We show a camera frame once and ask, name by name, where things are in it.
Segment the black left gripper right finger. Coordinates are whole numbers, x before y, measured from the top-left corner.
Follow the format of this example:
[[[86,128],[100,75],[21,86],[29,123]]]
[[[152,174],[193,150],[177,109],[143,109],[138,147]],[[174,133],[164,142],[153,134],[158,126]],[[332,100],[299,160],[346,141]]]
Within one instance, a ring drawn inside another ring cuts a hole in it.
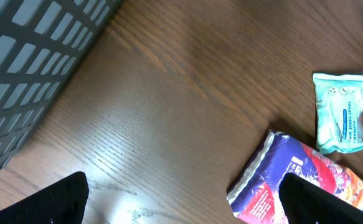
[[[279,198],[289,223],[363,224],[362,210],[292,173],[281,181]]]

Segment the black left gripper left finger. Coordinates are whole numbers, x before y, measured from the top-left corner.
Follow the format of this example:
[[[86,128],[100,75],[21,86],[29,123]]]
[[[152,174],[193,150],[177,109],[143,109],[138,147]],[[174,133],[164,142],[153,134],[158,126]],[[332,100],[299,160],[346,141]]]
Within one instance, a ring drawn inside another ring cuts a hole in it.
[[[84,172],[75,172],[0,211],[0,224],[81,224],[89,188]]]

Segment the red purple pad package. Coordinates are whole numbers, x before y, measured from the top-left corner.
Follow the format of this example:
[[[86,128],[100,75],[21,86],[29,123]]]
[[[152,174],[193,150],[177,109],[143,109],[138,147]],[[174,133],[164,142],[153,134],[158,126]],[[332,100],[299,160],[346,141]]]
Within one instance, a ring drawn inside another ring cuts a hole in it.
[[[246,223],[288,223],[279,186],[293,173],[344,200],[351,178],[318,151],[283,132],[269,130],[227,194],[233,215]]]

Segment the green wipes packet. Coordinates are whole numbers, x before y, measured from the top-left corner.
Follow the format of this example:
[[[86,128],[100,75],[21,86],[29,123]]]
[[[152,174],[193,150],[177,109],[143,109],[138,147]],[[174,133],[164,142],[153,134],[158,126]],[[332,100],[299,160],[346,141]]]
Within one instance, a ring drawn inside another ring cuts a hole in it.
[[[363,75],[313,74],[321,154],[363,150]]]

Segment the orange tissue packet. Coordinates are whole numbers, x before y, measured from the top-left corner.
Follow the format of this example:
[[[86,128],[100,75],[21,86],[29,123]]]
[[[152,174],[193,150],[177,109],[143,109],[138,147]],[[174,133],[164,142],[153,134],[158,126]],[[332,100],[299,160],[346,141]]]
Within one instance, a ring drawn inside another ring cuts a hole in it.
[[[344,166],[342,168],[347,174],[348,183],[341,194],[341,199],[363,211],[363,180],[350,168]]]

